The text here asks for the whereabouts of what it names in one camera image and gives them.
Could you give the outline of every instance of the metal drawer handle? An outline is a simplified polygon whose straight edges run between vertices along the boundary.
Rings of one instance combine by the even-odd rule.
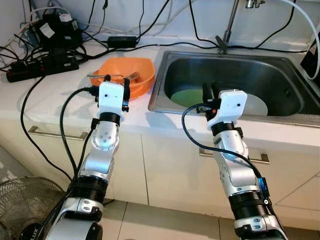
[[[48,133],[48,132],[41,132],[41,131],[37,131],[39,128],[37,126],[32,126],[28,133],[32,134],[32,135],[39,135],[39,136],[47,136],[47,137],[54,137],[54,138],[61,138],[60,134],[56,134],[56,133]],[[70,136],[70,135],[66,135],[65,138],[66,139],[72,139],[72,140],[78,140],[78,141],[84,141],[87,137],[88,133],[83,131],[81,133],[80,136]]]
[[[202,147],[199,147],[199,155],[201,157],[209,158],[212,158],[214,156],[211,152],[206,152],[205,149]],[[261,159],[250,158],[250,161],[259,164],[270,164],[269,157],[266,153],[261,154]]]

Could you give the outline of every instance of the sink basin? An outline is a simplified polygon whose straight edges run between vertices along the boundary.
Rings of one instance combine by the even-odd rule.
[[[244,115],[242,119],[308,125],[306,117],[313,115],[311,122],[316,118],[320,126],[318,98],[284,57],[166,51],[149,109],[181,114],[202,102],[202,84],[212,82],[222,90],[243,90],[266,104],[267,116]]]

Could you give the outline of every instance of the kitchen countertop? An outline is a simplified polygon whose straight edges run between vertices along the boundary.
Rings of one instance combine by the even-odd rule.
[[[103,51],[100,46],[89,43],[88,54]],[[194,47],[147,47],[130,52],[115,52],[101,58],[90,60],[80,65],[79,70],[46,76],[31,93],[25,108],[25,117],[36,123],[59,124],[60,110],[66,98],[75,90],[89,87],[87,74],[99,69],[111,57],[143,57],[153,60],[158,69],[163,52],[166,50],[203,52]],[[252,54],[264,56],[285,56],[292,60],[301,70],[301,55],[266,52],[261,50],[231,50],[230,54]],[[9,83],[5,73],[0,74],[0,120],[18,120],[23,99],[36,82],[36,79]],[[148,110],[151,90],[138,99],[129,102],[129,113],[124,113],[120,130],[141,134],[159,134],[175,138],[186,138],[181,125],[181,115],[158,113]],[[67,126],[90,127],[93,117],[97,114],[97,103],[88,93],[80,93],[69,104],[65,113],[64,124]],[[187,127],[198,140],[212,141],[212,134],[206,128],[203,116],[187,116]],[[268,123],[250,120],[239,120],[245,141],[249,146],[277,148],[279,150],[299,151],[320,154],[320,128]]]

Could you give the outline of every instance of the orange basket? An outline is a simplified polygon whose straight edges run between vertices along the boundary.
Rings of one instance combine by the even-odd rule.
[[[109,58],[100,70],[93,75],[122,75],[128,77],[137,72],[138,76],[130,81],[130,99],[136,99],[148,92],[155,82],[156,69],[149,58],[142,57],[112,57]],[[94,86],[99,86],[103,81],[103,77],[91,78]],[[111,82],[122,84],[124,78],[121,76],[112,76]]]

